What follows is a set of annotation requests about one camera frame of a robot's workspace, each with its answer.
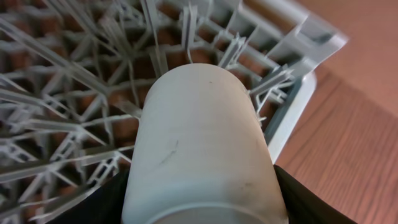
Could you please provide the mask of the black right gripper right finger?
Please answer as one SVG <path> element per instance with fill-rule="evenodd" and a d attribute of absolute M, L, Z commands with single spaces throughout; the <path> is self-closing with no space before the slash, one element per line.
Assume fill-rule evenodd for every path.
<path fill-rule="evenodd" d="M 287 209 L 289 223 L 356 224 L 302 185 L 283 168 L 274 170 Z"/>

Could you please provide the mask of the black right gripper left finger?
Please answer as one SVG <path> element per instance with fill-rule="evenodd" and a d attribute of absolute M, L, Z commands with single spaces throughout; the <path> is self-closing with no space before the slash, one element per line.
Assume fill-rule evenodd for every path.
<path fill-rule="evenodd" d="M 122 170 L 49 224 L 121 224 L 129 170 Z"/>

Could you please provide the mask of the light green cup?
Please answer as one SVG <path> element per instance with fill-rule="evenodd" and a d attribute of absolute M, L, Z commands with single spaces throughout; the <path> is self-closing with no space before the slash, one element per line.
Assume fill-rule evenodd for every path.
<path fill-rule="evenodd" d="M 215 65 L 161 76 L 139 121 L 123 223 L 287 223 L 244 85 Z"/>

